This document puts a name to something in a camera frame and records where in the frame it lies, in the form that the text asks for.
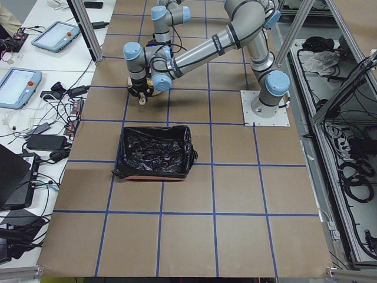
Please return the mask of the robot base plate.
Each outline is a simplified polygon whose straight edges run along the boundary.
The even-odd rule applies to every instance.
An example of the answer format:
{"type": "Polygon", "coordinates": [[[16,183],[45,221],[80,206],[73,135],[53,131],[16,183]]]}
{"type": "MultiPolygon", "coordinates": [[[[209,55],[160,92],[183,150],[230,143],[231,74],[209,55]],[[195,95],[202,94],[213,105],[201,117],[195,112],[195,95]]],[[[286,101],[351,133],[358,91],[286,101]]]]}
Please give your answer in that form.
{"type": "Polygon", "coordinates": [[[259,101],[260,91],[241,90],[241,102],[245,126],[289,127],[289,118],[284,99],[278,106],[266,106],[259,101]]]}

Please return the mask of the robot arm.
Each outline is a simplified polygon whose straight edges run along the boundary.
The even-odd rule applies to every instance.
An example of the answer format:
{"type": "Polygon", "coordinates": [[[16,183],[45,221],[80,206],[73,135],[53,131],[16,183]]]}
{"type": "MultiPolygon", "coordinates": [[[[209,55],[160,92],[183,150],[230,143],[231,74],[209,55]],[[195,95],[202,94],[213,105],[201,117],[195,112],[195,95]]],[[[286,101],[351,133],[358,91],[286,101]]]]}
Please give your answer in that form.
{"type": "Polygon", "coordinates": [[[170,28],[191,20],[191,11],[182,1],[157,1],[151,8],[151,20],[154,27],[154,39],[159,45],[171,43],[170,28]]]}
{"type": "Polygon", "coordinates": [[[129,94],[145,103],[154,91],[169,90],[173,80],[230,50],[246,47],[260,85],[260,93],[252,102],[254,111],[261,114],[278,108],[290,80],[276,68],[263,30],[277,23],[280,12],[273,1],[224,1],[223,5],[230,18],[224,30],[177,57],[173,55],[170,30],[191,19],[190,9],[181,1],[159,1],[152,7],[155,44],[142,47],[137,42],[128,42],[123,47],[131,82],[129,94]]]}

